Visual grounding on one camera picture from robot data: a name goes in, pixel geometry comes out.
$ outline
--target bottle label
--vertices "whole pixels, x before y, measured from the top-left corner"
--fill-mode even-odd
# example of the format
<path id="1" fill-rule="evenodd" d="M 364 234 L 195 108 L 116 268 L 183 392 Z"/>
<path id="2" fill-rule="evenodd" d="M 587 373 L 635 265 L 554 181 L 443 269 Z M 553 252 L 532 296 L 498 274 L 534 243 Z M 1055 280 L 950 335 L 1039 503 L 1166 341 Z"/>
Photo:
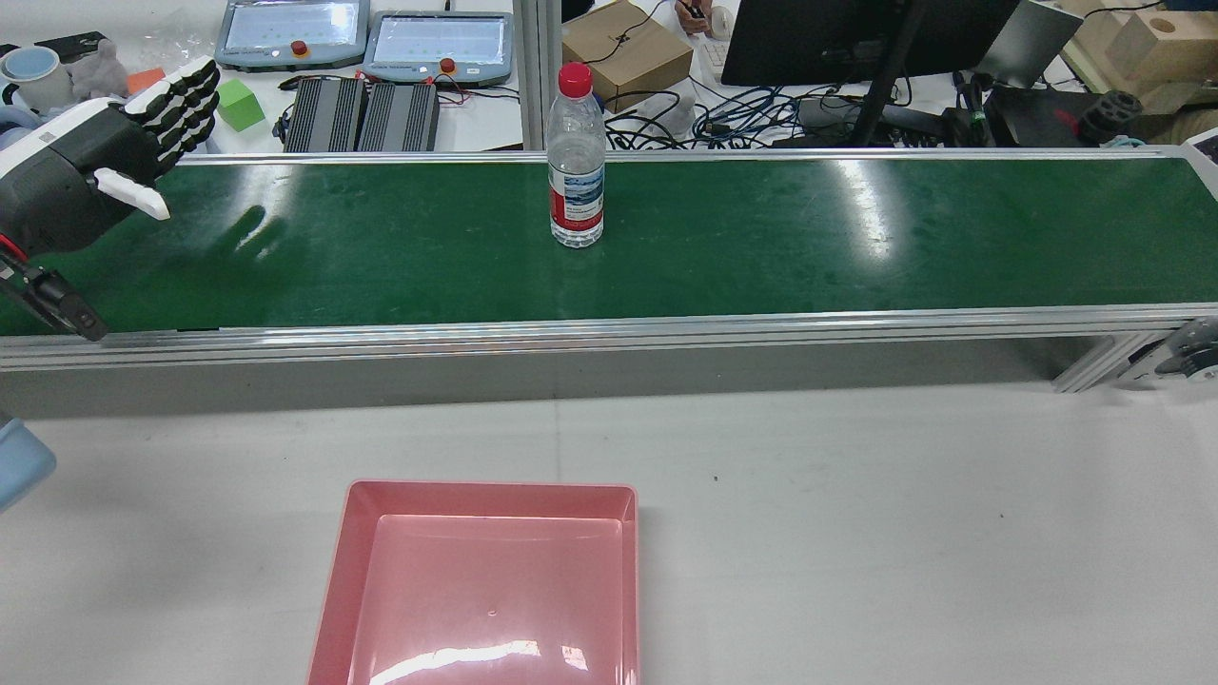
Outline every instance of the bottle label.
<path id="1" fill-rule="evenodd" d="M 549 216 L 566 230 L 588 230 L 604 215 L 605 168 L 563 173 L 549 167 Z"/>

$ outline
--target plastic bottle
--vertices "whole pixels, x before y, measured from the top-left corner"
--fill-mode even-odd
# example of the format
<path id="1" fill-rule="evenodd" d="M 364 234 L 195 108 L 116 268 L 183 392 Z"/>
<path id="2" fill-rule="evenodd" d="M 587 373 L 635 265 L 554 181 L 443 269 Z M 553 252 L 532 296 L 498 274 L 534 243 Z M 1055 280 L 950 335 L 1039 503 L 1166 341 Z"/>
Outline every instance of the plastic bottle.
<path id="1" fill-rule="evenodd" d="M 568 247 L 587 247 L 604 230 L 605 121 L 587 65 L 564 65 L 558 90 L 546 126 L 549 230 Z"/>

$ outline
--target red bottle cap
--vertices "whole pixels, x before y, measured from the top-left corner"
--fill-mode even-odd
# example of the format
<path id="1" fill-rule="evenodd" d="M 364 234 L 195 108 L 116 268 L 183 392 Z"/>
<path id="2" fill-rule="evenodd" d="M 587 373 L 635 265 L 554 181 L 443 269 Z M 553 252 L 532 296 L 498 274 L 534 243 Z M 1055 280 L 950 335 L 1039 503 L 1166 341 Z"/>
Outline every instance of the red bottle cap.
<path id="1" fill-rule="evenodd" d="M 568 62 L 558 69 L 558 90 L 568 98 L 583 98 L 592 93 L 592 69 L 583 62 Z"/>

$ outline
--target plastic tray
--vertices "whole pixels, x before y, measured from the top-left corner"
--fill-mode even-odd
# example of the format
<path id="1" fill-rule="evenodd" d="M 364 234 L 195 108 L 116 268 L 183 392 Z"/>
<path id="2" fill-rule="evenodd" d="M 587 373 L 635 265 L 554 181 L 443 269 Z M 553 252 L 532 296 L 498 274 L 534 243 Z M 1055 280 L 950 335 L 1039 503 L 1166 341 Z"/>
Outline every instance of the plastic tray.
<path id="1" fill-rule="evenodd" d="M 638 683 L 635 490 L 363 480 L 309 685 Z"/>

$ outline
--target green conveyor belt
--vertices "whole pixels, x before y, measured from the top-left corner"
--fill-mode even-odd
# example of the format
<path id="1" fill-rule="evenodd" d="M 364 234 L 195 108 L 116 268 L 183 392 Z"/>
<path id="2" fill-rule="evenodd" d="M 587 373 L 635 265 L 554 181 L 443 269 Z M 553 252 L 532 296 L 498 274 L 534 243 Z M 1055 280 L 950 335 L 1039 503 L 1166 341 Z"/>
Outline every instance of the green conveyor belt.
<path id="1" fill-rule="evenodd" d="M 542 163 L 179 167 L 173 218 L 39 260 L 112 330 L 1218 302 L 1180 160 L 615 162 L 549 235 Z M 0 301 L 0 332 L 44 333 Z"/>

